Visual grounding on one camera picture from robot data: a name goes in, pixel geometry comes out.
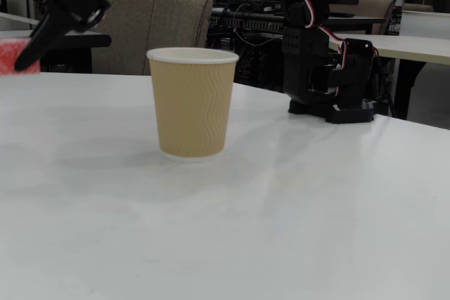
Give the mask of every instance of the desk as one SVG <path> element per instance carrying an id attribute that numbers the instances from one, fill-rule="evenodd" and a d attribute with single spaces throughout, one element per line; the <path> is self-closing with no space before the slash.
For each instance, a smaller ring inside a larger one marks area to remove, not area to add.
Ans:
<path id="1" fill-rule="evenodd" d="M 0 38 L 29 37 L 31 30 L 0 31 Z M 52 51 L 41 60 L 42 65 L 68 64 L 80 73 L 92 73 L 91 49 L 108 47 L 111 37 L 95 32 L 68 33 Z"/>
<path id="2" fill-rule="evenodd" d="M 224 8 L 213 8 L 211 23 L 270 33 L 280 33 L 283 31 L 284 17 L 282 15 L 246 12 L 235 13 L 233 11 L 227 11 L 225 15 L 223 15 L 223 12 Z M 334 32 L 365 31 L 367 34 L 372 34 L 373 25 L 384 22 L 384 18 L 359 16 L 353 18 L 331 17 L 324 22 L 324 25 Z"/>
<path id="3" fill-rule="evenodd" d="M 225 151 L 180 164 L 150 77 L 0 85 L 0 299 L 449 298 L 448 131 L 235 85 Z"/>
<path id="4" fill-rule="evenodd" d="M 450 65 L 450 40 L 422 37 L 392 37 L 387 35 L 339 34 L 340 38 L 365 39 L 372 41 L 380 56 L 407 60 L 399 68 L 395 91 L 395 110 L 401 119 L 408 117 L 409 98 L 416 78 L 426 63 Z M 337 49 L 334 41 L 330 47 Z"/>

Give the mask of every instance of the white desk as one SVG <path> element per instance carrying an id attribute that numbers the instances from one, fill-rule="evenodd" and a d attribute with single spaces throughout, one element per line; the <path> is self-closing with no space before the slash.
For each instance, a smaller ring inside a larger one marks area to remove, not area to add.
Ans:
<path id="1" fill-rule="evenodd" d="M 338 34 L 341 39 L 372 41 L 380 56 L 402 60 L 450 65 L 450 40 L 422 37 L 393 37 L 389 35 Z M 336 41 L 330 47 L 337 50 Z"/>
<path id="2" fill-rule="evenodd" d="M 0 78 L 0 299 L 450 297 L 450 132 L 235 86 L 226 149 L 158 150 L 151 79 Z"/>
<path id="3" fill-rule="evenodd" d="M 387 35 L 339 34 L 342 39 L 372 41 L 380 56 L 403 60 L 395 83 L 395 110 L 401 119 L 408 117 L 409 98 L 416 78 L 426 63 L 450 65 L 450 40 Z M 330 47 L 337 50 L 336 41 Z"/>

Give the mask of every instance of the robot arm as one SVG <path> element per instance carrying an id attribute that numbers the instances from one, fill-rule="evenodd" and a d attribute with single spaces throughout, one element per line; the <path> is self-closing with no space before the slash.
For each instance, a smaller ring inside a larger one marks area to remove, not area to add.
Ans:
<path id="1" fill-rule="evenodd" d="M 281 3 L 285 13 L 283 88 L 292 98 L 289 111 L 318 115 L 336 124 L 372 121 L 373 106 L 364 101 L 372 43 L 345 39 L 342 52 L 331 53 L 329 35 L 333 35 L 321 25 L 330 13 L 328 0 Z"/>
<path id="2" fill-rule="evenodd" d="M 106 0 L 44 0 L 46 14 L 15 63 L 25 70 L 55 47 L 71 30 L 85 32 L 97 25 L 110 8 Z"/>

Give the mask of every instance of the tan paper cup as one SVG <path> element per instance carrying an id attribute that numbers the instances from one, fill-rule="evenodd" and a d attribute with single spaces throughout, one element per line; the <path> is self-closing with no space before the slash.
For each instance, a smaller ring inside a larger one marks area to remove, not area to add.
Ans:
<path id="1" fill-rule="evenodd" d="M 204 48 L 159 48 L 147 56 L 162 151 L 187 162 L 221 152 L 239 57 Z"/>

